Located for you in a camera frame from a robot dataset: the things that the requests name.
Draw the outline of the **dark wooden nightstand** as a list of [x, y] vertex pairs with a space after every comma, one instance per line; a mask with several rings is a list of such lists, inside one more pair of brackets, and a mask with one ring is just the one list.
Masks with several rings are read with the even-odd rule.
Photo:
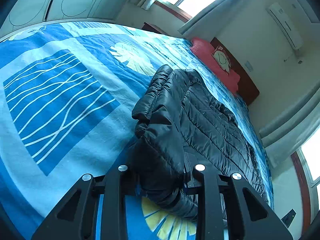
[[142, 30], [157, 33], [157, 34], [167, 35], [167, 33], [163, 31], [160, 27], [147, 22], [144, 22], [142, 26]]

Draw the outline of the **blue patterned bed sheet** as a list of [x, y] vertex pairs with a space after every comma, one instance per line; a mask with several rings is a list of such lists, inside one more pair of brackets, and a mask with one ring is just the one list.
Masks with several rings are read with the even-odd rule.
[[131, 112], [156, 70], [195, 69], [252, 145], [274, 204], [265, 150], [248, 108], [182, 38], [99, 22], [54, 23], [1, 43], [1, 209], [31, 239], [86, 173], [103, 175], [133, 143]]

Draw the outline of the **black quilted down jacket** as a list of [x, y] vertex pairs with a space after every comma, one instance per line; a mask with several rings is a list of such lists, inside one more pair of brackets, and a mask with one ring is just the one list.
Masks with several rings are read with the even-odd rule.
[[138, 194], [160, 208], [197, 220], [197, 197], [182, 189], [184, 162], [190, 158], [224, 176], [240, 173], [267, 199], [253, 147], [234, 114], [212, 96], [196, 70], [158, 68], [132, 117], [137, 141], [130, 161]]

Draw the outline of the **white wall air conditioner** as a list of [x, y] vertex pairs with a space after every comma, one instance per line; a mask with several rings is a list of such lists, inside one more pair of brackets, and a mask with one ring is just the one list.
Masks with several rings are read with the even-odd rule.
[[266, 9], [266, 11], [277, 23], [292, 49], [299, 50], [303, 45], [303, 39], [280, 4], [277, 2], [273, 3]]

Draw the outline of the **white wall switch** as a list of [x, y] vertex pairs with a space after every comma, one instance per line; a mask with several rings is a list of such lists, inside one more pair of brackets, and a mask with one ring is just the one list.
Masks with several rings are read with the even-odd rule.
[[245, 66], [248, 69], [249, 72], [253, 71], [253, 66], [251, 65], [251, 63], [249, 61], [245, 62]]

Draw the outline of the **red pillow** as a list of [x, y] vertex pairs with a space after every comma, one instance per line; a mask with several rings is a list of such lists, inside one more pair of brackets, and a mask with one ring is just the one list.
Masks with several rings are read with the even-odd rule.
[[197, 56], [219, 79], [220, 81], [232, 92], [234, 95], [238, 92], [238, 82], [240, 76], [234, 71], [230, 70], [228, 74], [225, 72], [212, 57], [214, 48], [208, 41], [201, 38], [192, 39], [191, 51]]

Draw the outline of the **white glass sliding wardrobe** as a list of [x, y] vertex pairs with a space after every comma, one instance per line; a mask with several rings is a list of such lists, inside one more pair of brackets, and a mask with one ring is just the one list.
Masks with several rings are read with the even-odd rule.
[[94, 19], [113, 22], [127, 0], [18, 0], [1, 26], [1, 36], [47, 21]]

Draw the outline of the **dark wooden headboard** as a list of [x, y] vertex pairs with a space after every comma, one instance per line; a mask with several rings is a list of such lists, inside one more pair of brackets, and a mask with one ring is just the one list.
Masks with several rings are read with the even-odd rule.
[[240, 81], [238, 82], [238, 94], [242, 97], [246, 105], [249, 106], [259, 96], [260, 92], [258, 88], [242, 65], [216, 37], [212, 39], [210, 44], [214, 48], [221, 46], [226, 51], [226, 54], [231, 61], [231, 68], [240, 76]]

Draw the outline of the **grey right curtain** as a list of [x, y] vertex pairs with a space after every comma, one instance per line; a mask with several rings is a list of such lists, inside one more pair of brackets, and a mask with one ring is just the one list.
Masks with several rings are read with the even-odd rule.
[[178, 32], [186, 39], [214, 38], [236, 15], [246, 0], [215, 0], [195, 17], [182, 25]]

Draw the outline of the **white cartoon cushion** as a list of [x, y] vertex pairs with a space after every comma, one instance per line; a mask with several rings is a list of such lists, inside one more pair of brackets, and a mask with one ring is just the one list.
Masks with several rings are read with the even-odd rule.
[[212, 57], [225, 72], [230, 73], [231, 61], [222, 46], [216, 47], [214, 52], [212, 52]]

